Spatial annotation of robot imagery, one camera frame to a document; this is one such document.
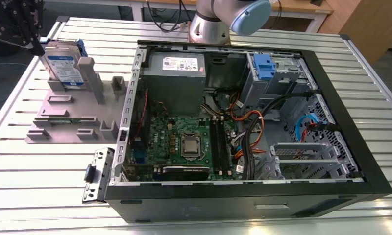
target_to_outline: power supply label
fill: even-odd
[[[80,71],[73,67],[75,59],[72,56],[48,56],[51,69],[64,85],[76,88],[84,84]]]
[[[165,57],[163,70],[199,71],[197,58]]]

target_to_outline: floor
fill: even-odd
[[[131,19],[131,11],[128,8],[120,8],[120,18],[121,19]],[[157,12],[160,17],[164,15],[171,15],[171,13],[167,13],[164,11]],[[53,22],[56,20],[56,17],[60,15],[59,12],[48,11],[47,17],[44,19],[44,29],[51,29]],[[149,13],[145,12],[145,18],[149,19]],[[24,70],[32,60],[32,55],[25,49],[20,49],[16,54],[8,57],[0,57],[0,109],[1,106],[17,84],[19,78],[21,77]],[[388,86],[391,92],[392,92],[392,52],[387,51],[384,56],[380,58],[380,60],[373,64],[373,68],[381,77],[385,85]]]

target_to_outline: cpu socket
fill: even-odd
[[[191,133],[181,135],[181,157],[188,161],[195,161],[201,156],[200,134]]]

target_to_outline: aluminum slotted table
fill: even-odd
[[[153,23],[69,18],[53,39],[83,39],[103,80],[129,77],[136,40],[185,42],[185,30],[164,34]],[[313,50],[392,186],[392,94],[349,40],[337,35],[260,30],[231,35],[233,45]],[[128,225],[105,204],[83,205],[84,171],[107,144],[27,144],[48,90],[35,57],[0,112],[0,232],[124,234],[392,234],[392,195],[313,219]]]

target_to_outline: ram slot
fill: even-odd
[[[211,151],[212,151],[212,162],[213,162],[213,172],[220,171],[220,159],[219,159],[219,146],[217,146],[217,134],[216,134],[216,120],[209,121],[209,133],[211,133]]]
[[[231,168],[229,168],[229,156],[228,156],[228,149],[227,149],[227,134],[225,134],[225,127],[224,127],[224,120],[217,121],[217,142],[219,142],[223,174],[229,175]]]

